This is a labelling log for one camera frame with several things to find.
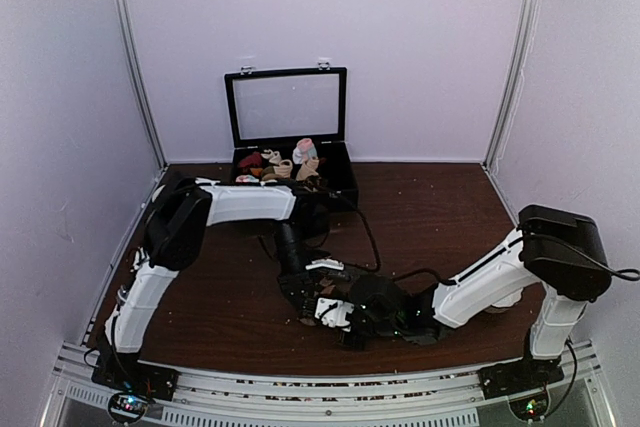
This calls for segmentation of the brown tan argyle sock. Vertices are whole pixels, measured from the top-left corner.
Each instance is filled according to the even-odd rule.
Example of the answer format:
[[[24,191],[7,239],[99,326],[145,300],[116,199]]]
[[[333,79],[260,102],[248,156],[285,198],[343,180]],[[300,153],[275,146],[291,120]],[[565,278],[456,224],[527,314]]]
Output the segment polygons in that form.
[[[330,298],[330,299],[338,299],[342,301],[346,301],[345,293],[339,288],[339,285],[336,283],[334,279],[322,279],[318,284],[315,285],[316,290],[316,302],[320,297]],[[323,326],[318,321],[316,325],[306,325],[306,326]]]
[[[327,180],[319,175],[310,175],[302,181],[302,185],[310,192],[323,192],[327,190]]]

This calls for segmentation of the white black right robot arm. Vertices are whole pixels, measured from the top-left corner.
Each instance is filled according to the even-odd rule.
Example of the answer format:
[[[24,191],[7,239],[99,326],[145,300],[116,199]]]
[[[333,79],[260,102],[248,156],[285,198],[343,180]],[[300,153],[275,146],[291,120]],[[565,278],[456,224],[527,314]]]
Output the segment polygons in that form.
[[[593,219],[540,205],[519,213],[518,225],[491,252],[459,274],[410,294],[397,279],[361,276],[349,289],[345,319],[360,337],[400,337],[432,345],[489,308],[507,309],[523,290],[541,284],[545,298],[517,361],[481,369],[487,397],[559,382],[566,341],[588,304],[613,279],[636,282],[636,268],[609,267]]]

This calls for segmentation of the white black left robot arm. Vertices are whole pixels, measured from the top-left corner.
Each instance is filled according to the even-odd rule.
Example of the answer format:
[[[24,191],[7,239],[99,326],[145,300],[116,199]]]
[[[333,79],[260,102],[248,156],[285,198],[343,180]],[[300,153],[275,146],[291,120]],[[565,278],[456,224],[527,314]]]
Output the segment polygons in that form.
[[[307,238],[325,229],[321,199],[316,187],[291,181],[224,184],[177,175],[162,185],[154,194],[131,278],[119,288],[97,337],[99,356],[92,381],[140,396],[170,396],[176,371],[141,364],[140,351],[162,297],[178,274],[198,259],[212,225],[274,222],[278,282],[297,310],[313,316],[320,279],[344,269],[328,253],[306,244]]]

